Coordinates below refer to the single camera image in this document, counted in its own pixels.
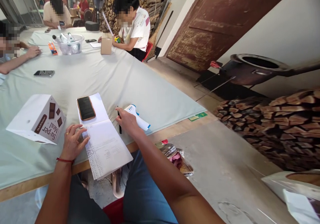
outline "red shirt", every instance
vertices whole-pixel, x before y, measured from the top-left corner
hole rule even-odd
[[[87,9],[89,9],[89,4],[88,4],[87,0],[84,0],[83,2],[80,2],[79,3],[79,7],[80,7],[80,10],[82,12],[86,11]]]

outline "white box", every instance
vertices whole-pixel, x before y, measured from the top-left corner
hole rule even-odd
[[[51,95],[35,94],[6,130],[39,143],[57,144],[65,121],[65,115]]]

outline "red string bracelet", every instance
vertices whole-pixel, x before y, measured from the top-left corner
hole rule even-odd
[[[71,163],[74,163],[74,160],[65,160],[65,159],[61,159],[61,158],[58,158],[58,157],[57,157],[57,160],[58,160],[58,161],[62,161],[62,162],[71,162]]]

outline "black smartphone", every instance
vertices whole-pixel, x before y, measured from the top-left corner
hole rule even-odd
[[[80,117],[82,121],[91,120],[96,117],[91,100],[89,96],[77,99]]]
[[[86,41],[86,43],[92,43],[92,42],[95,42],[95,41],[97,41],[96,39],[87,39],[87,40],[85,40]]]
[[[54,75],[54,71],[53,70],[39,70],[36,71],[34,76],[36,77],[52,77]]]

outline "wooden door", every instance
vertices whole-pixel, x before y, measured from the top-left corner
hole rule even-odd
[[[280,1],[196,0],[167,57],[196,72],[205,71]]]

